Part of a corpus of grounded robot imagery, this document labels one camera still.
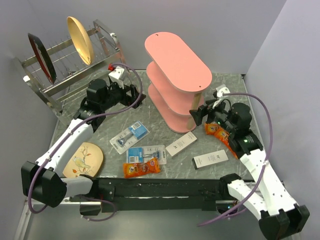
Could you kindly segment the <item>pink three-tier shelf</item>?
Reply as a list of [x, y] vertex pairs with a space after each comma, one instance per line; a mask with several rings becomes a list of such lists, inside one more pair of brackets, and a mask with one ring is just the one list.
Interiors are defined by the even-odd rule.
[[196, 124], [189, 111], [204, 103], [202, 93], [212, 82], [210, 69], [174, 33], [153, 33], [144, 47], [151, 58], [146, 68], [151, 101], [170, 130], [192, 131]]

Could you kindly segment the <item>blue razor blister pack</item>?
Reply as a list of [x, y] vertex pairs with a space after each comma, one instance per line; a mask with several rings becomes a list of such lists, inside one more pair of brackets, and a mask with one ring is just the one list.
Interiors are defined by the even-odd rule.
[[127, 163], [146, 163], [152, 158], [157, 158], [159, 165], [167, 163], [164, 145], [131, 147], [126, 152]]
[[150, 131], [140, 122], [136, 121], [122, 132], [113, 137], [109, 142], [111, 146], [121, 155], [129, 148], [146, 137]]

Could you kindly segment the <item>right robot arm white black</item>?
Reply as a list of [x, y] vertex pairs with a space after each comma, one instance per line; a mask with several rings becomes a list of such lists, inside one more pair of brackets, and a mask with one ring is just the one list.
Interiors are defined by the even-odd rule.
[[250, 107], [238, 102], [225, 109], [225, 102], [207, 101], [197, 110], [190, 110], [197, 126], [207, 117], [227, 132], [227, 142], [236, 157], [255, 181], [253, 188], [235, 173], [220, 178], [219, 195], [235, 198], [258, 220], [259, 228], [268, 240], [281, 240], [302, 231], [310, 212], [288, 193], [270, 162], [258, 137], [250, 129]]

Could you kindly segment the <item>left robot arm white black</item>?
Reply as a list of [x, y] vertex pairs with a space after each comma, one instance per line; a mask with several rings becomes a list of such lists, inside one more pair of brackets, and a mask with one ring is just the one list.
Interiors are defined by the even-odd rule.
[[78, 177], [61, 177], [64, 168], [82, 143], [89, 140], [107, 116], [107, 110], [122, 104], [123, 113], [137, 108], [145, 99], [142, 89], [134, 85], [120, 87], [117, 82], [94, 79], [89, 82], [86, 97], [75, 113], [67, 130], [55, 144], [35, 162], [26, 161], [21, 167], [22, 191], [32, 213], [32, 201], [36, 200], [45, 207], [57, 207], [64, 198], [82, 195], [86, 200], [95, 200], [100, 189], [87, 173]]

